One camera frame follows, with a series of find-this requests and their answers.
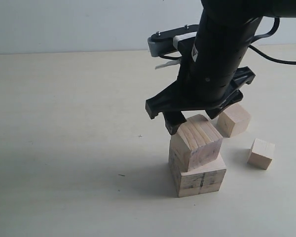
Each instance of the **tabletop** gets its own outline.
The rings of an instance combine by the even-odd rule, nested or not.
[[[259,49],[296,60],[296,45]],[[170,135],[145,111],[176,79],[179,66],[154,69],[164,62],[147,51],[0,55],[0,237],[296,236],[296,66],[248,51],[252,121],[224,138],[221,190],[177,198]],[[255,138],[276,144],[267,171],[247,165]]]

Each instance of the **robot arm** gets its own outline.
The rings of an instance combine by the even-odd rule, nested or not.
[[[163,113],[171,135],[186,120],[182,111],[205,110],[215,118],[243,99],[240,88],[255,74],[238,68],[264,16],[296,17],[296,0],[202,0],[199,25],[159,33],[148,39],[151,55],[179,51],[177,80],[146,101],[151,119]]]

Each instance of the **small wooden cube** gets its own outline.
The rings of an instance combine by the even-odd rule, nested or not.
[[[256,139],[251,147],[248,163],[267,170],[274,157],[275,145]]]
[[[251,115],[239,104],[225,109],[218,118],[217,125],[228,137],[236,136],[247,130]]]
[[[184,172],[217,159],[221,146],[221,134],[202,115],[188,118],[170,141],[170,148],[181,160]]]
[[[219,191],[226,173],[226,165],[220,154],[215,161],[184,172],[180,159],[170,149],[169,166],[179,198]]]

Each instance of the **white wall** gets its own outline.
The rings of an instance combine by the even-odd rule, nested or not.
[[[201,11],[200,0],[0,0],[0,53],[147,49],[155,31],[197,24]],[[261,43],[296,43],[296,19]]]

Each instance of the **wooden block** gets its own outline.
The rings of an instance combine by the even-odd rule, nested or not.
[[[275,145],[256,139],[251,147],[248,163],[267,170],[274,157]]]
[[[239,104],[225,109],[218,118],[217,125],[228,137],[236,136],[247,130],[251,115]]]
[[[184,172],[217,159],[221,146],[222,136],[202,115],[188,118],[170,141],[170,148],[181,160]]]
[[[220,154],[216,160],[184,172],[184,165],[170,148],[169,166],[179,198],[218,191],[226,173],[226,165]]]

